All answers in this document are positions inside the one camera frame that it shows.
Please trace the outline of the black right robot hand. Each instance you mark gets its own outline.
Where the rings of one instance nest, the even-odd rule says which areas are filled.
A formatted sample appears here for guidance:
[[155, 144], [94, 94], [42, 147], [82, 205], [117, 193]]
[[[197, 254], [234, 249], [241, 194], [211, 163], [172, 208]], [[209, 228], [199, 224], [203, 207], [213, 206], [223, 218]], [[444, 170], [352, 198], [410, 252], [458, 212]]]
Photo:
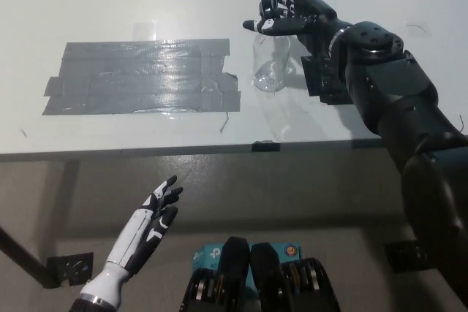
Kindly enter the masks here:
[[243, 22], [246, 30], [270, 37], [296, 36], [317, 56], [330, 57], [337, 37], [351, 26], [323, 0], [260, 0], [259, 13], [260, 19]]

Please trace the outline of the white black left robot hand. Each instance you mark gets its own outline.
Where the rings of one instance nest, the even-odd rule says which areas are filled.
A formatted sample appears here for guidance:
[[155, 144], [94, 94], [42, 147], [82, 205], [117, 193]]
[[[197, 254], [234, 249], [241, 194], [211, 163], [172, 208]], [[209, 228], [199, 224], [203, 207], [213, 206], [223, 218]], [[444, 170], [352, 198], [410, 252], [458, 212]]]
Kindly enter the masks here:
[[109, 253], [102, 271], [90, 280], [73, 302], [71, 311], [117, 311], [123, 285], [148, 261], [178, 213], [174, 205], [183, 189], [169, 177], [134, 211]]

